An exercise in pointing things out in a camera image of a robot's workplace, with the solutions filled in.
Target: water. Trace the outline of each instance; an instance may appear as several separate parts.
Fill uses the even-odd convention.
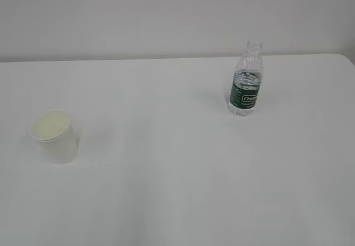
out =
[[[262,74],[257,71],[238,70],[234,74],[234,84],[243,90],[258,90],[261,85]],[[240,109],[228,102],[228,109],[237,116],[247,116],[253,112],[254,107],[250,109]]]

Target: bottle label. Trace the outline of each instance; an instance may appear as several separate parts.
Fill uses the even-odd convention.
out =
[[[244,90],[233,84],[230,101],[239,109],[251,109],[255,106],[258,92],[259,89]]]

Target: cup rim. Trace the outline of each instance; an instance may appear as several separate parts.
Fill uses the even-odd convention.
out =
[[[69,124],[68,124],[68,126],[65,128],[65,130],[64,130],[61,134],[56,135],[56,136],[51,137],[51,138],[48,138],[48,139],[41,139],[41,138],[35,137],[35,136],[32,134],[32,126],[33,126],[33,124],[34,124],[37,120],[39,120],[44,114],[47,114],[47,113],[52,112],[52,111],[61,111],[61,112],[67,113],[68,116],[69,116]],[[47,110],[47,111],[45,111],[44,113],[42,113],[38,118],[36,118],[35,121],[32,122],[31,127],[29,128],[29,134],[31,135],[32,138],[34,138],[34,139],[37,140],[38,142],[51,142],[51,141],[55,141],[55,140],[61,138],[62,136],[64,136],[64,135],[69,131],[69,129],[70,129],[71,126],[72,126],[72,118],[70,117],[70,114],[69,114],[68,112],[66,112],[66,111],[63,110],[63,109],[51,109],[51,110]]]

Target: tabletop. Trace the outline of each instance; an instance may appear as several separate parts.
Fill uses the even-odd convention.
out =
[[[0,63],[0,245],[355,245],[355,67],[267,56],[229,113],[238,58]],[[73,117],[78,157],[31,123]]]

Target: paper cup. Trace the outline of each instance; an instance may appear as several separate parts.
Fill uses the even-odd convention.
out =
[[[45,112],[32,124],[30,134],[42,156],[54,163],[68,163],[78,154],[70,115],[63,110]]]

